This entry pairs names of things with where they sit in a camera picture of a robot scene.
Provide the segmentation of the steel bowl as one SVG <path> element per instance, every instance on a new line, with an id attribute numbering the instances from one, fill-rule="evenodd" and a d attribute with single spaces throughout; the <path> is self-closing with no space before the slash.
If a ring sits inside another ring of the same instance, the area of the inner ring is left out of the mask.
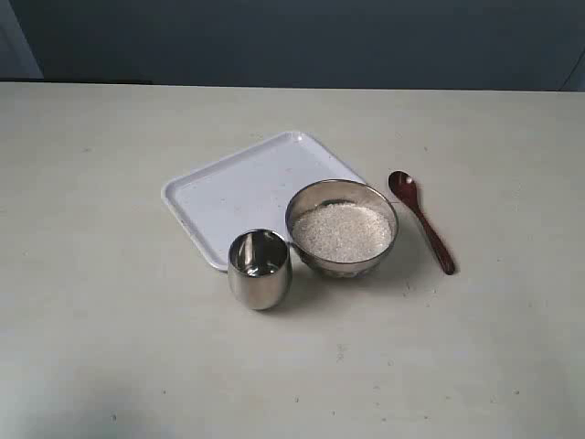
<path id="1" fill-rule="evenodd" d="M 351 203 L 367 207 L 387 218 L 394 233 L 390 245 L 378 256 L 356 263 L 331 262 L 306 252 L 293 239 L 293 224 L 304 213 L 330 204 Z M 381 193 L 365 183 L 345 179 L 317 181 L 299 190 L 285 211 L 285 227 L 290 244 L 301 260 L 313 270 L 334 278 L 354 278 L 372 271 L 389 255 L 399 231 L 396 210 Z"/>

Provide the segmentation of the white rice grains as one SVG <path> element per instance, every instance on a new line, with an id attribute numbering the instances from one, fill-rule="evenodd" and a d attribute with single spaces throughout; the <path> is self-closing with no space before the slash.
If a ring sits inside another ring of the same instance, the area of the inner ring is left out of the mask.
<path id="1" fill-rule="evenodd" d="M 330 204 L 304 213 L 292 227 L 300 248 L 323 260 L 356 263 L 370 260 L 390 245 L 386 217 L 351 203 Z"/>

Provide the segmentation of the dark red wooden spoon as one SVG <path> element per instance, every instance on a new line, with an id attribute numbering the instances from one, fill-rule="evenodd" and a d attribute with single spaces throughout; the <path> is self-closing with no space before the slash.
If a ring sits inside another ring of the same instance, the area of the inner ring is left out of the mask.
<path id="1" fill-rule="evenodd" d="M 420 207 L 419 192 L 415 180 L 404 171 L 393 171 L 388 176 L 388 187 L 392 194 L 408 207 L 419 220 L 443 272 L 447 275 L 454 275 L 456 272 L 455 261 Z"/>

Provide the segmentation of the white plastic tray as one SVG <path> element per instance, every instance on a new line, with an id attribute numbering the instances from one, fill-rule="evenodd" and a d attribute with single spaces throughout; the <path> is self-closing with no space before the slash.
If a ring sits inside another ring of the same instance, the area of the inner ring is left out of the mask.
<path id="1" fill-rule="evenodd" d="M 240 234 L 267 229 L 285 238 L 290 199 L 326 179 L 364 181 L 311 135 L 289 131 L 171 179 L 161 198 L 205 261 L 224 273 Z"/>

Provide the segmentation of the small steel cup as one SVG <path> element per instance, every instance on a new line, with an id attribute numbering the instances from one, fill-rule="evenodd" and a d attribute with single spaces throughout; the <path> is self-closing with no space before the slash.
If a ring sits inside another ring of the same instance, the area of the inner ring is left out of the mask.
<path id="1" fill-rule="evenodd" d="M 288 243 L 272 230 L 239 235 L 228 253 L 229 287 L 248 309 L 275 307 L 287 295 L 293 278 Z"/>

